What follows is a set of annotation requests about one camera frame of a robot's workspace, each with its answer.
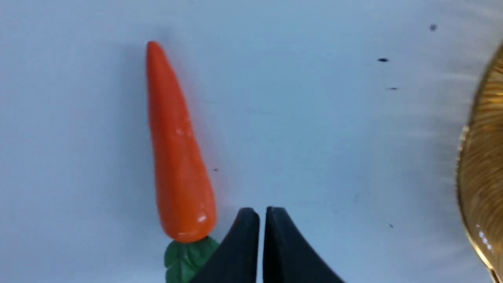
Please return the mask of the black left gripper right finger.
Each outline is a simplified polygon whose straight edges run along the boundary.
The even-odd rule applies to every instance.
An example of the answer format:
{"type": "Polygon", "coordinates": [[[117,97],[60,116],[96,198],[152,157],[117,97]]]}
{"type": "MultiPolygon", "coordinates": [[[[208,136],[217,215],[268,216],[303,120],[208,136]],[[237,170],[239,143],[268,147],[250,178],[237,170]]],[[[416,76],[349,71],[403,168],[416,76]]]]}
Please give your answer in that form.
{"type": "Polygon", "coordinates": [[[297,229],[284,208],[266,209],[264,283],[342,283],[297,229]]]}

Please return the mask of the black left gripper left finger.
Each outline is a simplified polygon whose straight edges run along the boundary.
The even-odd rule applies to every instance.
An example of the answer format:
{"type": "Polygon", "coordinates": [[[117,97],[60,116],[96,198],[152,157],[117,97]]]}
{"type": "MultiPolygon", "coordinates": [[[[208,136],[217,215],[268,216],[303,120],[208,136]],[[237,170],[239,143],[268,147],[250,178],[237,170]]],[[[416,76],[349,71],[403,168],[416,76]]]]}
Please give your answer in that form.
{"type": "Polygon", "coordinates": [[[219,247],[192,283],[255,283],[259,247],[259,215],[241,208],[219,247]]]}

